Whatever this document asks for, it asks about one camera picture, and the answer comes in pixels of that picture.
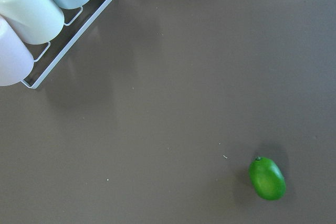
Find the white plastic cup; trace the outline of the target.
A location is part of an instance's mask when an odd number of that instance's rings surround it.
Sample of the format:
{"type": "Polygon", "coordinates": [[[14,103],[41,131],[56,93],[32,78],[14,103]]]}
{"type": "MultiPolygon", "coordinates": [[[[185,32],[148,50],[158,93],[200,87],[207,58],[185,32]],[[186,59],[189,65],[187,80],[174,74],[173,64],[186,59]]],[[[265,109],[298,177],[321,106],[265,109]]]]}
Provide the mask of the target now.
{"type": "Polygon", "coordinates": [[[65,21],[53,0],[1,0],[1,15],[23,42],[32,45],[53,40],[65,21]]]}

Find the green lime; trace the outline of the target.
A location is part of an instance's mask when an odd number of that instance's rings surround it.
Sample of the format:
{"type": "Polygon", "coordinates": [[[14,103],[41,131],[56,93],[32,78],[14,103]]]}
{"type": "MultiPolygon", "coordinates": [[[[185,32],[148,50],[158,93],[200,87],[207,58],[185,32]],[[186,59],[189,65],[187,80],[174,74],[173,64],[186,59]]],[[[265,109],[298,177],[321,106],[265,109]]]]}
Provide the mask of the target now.
{"type": "Polygon", "coordinates": [[[250,164],[248,172],[251,184],[260,198],[278,200],[284,196],[285,178],[273,160],[258,156],[250,164]]]}

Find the pale pink plastic cup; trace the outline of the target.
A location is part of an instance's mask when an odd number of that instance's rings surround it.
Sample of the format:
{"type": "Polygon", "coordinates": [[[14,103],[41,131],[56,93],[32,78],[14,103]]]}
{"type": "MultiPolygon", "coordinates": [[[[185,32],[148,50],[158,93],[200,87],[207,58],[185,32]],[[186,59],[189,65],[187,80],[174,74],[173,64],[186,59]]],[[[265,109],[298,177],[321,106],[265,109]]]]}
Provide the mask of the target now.
{"type": "Polygon", "coordinates": [[[1,87],[21,82],[31,73],[33,66],[32,54],[1,17],[1,87]]]}

